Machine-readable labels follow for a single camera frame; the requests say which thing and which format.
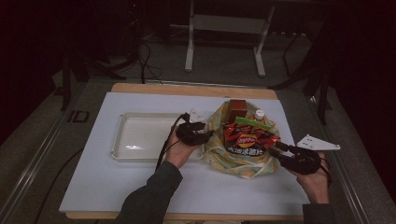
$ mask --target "table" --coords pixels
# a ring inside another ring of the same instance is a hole
[[[71,218],[114,218],[123,199],[154,172],[155,162],[119,162],[109,155],[118,116],[123,112],[158,108],[161,112],[180,112],[191,107],[180,103],[189,99],[205,104],[202,112],[207,116],[230,98],[248,99],[257,106],[273,105],[265,109],[269,118],[278,124],[283,141],[293,144],[274,91],[116,84],[104,100],[60,211]],[[296,188],[295,177],[284,169],[249,180],[216,171],[203,161],[189,161],[180,171],[184,180],[165,219],[302,220],[301,204],[308,203],[304,191]]]
[[[271,6],[265,20],[251,18],[234,18],[211,16],[194,13],[194,0],[190,0],[190,23],[189,23],[189,45],[187,48],[187,58],[185,70],[192,70],[192,60],[194,53],[194,30],[211,30],[224,32],[239,32],[247,34],[261,35],[261,39],[257,47],[253,48],[254,58],[256,62],[259,77],[265,76],[264,65],[262,63],[262,47],[268,34],[268,29],[273,18],[275,6]]]

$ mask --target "snack bag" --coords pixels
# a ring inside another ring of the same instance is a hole
[[[205,144],[205,161],[215,169],[243,178],[253,178],[274,172],[279,161],[268,149],[279,139],[276,124],[269,120],[270,131],[246,124],[225,123],[229,101],[211,116],[207,125],[214,134]],[[259,108],[247,102],[247,117]]]

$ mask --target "plastic bag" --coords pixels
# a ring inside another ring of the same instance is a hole
[[[208,129],[215,130],[215,132],[205,144],[205,161],[217,170],[243,178],[271,174],[279,166],[279,161],[270,156],[267,150],[260,153],[249,149],[233,151],[233,148],[229,146],[226,148],[225,145],[227,143],[224,141],[223,124],[226,122],[229,103],[229,101],[224,102],[207,123]],[[247,118],[258,109],[254,104],[247,102]],[[271,127],[269,133],[276,138],[279,137],[279,130],[276,124],[270,119],[266,119]]]

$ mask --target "black cable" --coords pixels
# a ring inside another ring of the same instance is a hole
[[[182,115],[178,116],[178,118],[176,119],[174,125],[172,125],[171,132],[168,134],[168,137],[166,138],[165,142],[163,143],[163,148],[161,149],[160,156],[158,157],[157,166],[155,167],[155,170],[158,170],[158,167],[160,167],[161,162],[163,161],[163,155],[165,155],[165,152],[166,152],[167,150],[169,150],[169,148],[171,148],[172,146],[174,146],[176,143],[178,143],[178,142],[181,140],[181,139],[179,139],[179,140],[176,141],[174,144],[172,144],[172,146],[167,147],[167,146],[168,146],[168,143],[169,143],[169,139],[171,138],[171,135],[172,135],[173,131],[175,130],[175,127],[176,127],[178,121],[179,121],[181,118],[182,118]]]
[[[58,179],[59,175],[61,174],[61,172],[64,170],[64,167],[71,161],[73,160],[79,153],[81,153],[83,151],[83,149],[80,149],[79,151],[77,151],[75,154],[73,154],[73,156],[71,156],[65,163],[64,165],[61,167],[61,169],[58,171],[58,173],[56,174],[55,178],[52,180],[52,183],[49,186],[49,190],[47,191],[43,202],[40,205],[40,208],[38,209],[38,214],[35,217],[35,222],[34,224],[36,224],[38,222],[38,220],[40,219],[41,216],[41,212],[43,211],[44,205],[46,204],[46,201],[48,199],[48,197],[50,196],[50,192],[52,191],[53,186],[56,183],[56,180]]]
[[[148,49],[148,57],[146,58],[146,60],[144,60],[144,63],[142,63],[143,58],[141,59],[141,57],[138,57],[138,60],[140,62],[140,66],[142,68],[141,74],[140,74],[140,79],[142,80],[142,84],[146,84],[146,79],[145,79],[145,69],[149,60],[149,56],[151,55],[151,49],[149,48],[149,46],[145,43],[142,42],[142,45],[145,46]]]
[[[145,5],[145,1],[138,1],[138,0],[128,0],[128,4],[125,5],[123,4],[124,1],[121,1],[122,3],[122,8],[124,9],[124,12],[126,13],[126,15],[128,15],[128,20],[127,20],[127,24],[125,26],[125,31],[126,30],[130,30],[133,36],[133,42],[132,42],[132,46],[134,46],[134,49],[138,49],[138,45],[141,44],[139,40],[135,40],[135,38],[141,38],[141,33],[143,30],[143,21],[145,19],[146,16],[146,5]],[[122,45],[123,39],[125,37],[125,31],[122,34],[122,40],[120,42],[120,46]],[[134,62],[137,60],[136,57],[134,57],[135,52],[131,52],[129,56],[126,56],[126,60],[124,62],[121,63],[117,63],[117,64],[112,64],[112,65],[104,65],[104,64],[99,64],[100,66],[102,66],[102,68],[99,67],[99,65],[94,65],[91,66],[93,68],[98,69],[99,71],[104,72],[105,74],[107,74],[110,77],[115,78],[116,76],[111,75],[112,71],[115,70],[119,70],[122,68],[125,68],[129,65],[133,65]]]
[[[328,161],[326,161],[326,163],[327,163],[328,168],[327,168],[327,169],[324,168],[324,166],[321,164],[321,165],[320,165],[320,169],[322,169],[323,172],[326,174],[326,176],[327,176],[327,186],[329,187],[330,184],[332,183],[332,176],[330,175],[330,173],[329,173],[329,171],[328,171],[328,170],[330,170],[330,163],[329,163]]]
[[[159,74],[159,75],[155,75],[154,72],[151,71],[151,69],[157,69],[157,70],[159,70],[159,71],[160,71],[160,74]],[[148,65],[148,71],[152,74],[152,77],[146,77],[146,79],[155,78],[155,79],[157,79],[157,80],[163,85],[162,81],[161,81],[160,78],[159,78],[159,77],[163,74],[163,70],[161,70],[161,69],[158,68],[158,67],[154,67],[154,66]]]

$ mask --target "white tabletop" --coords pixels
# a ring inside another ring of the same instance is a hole
[[[109,92],[60,211],[66,214],[117,213],[124,199],[144,186],[154,173],[155,162],[125,162],[111,157],[121,114],[182,114],[195,108],[208,118],[227,100],[223,97]],[[263,109],[267,117],[277,123],[282,142],[294,145],[278,100],[246,100]],[[282,167],[273,174],[254,179],[224,174],[204,161],[188,161],[180,172],[184,179],[169,204],[168,214],[301,216],[302,204],[308,203],[295,177]]]

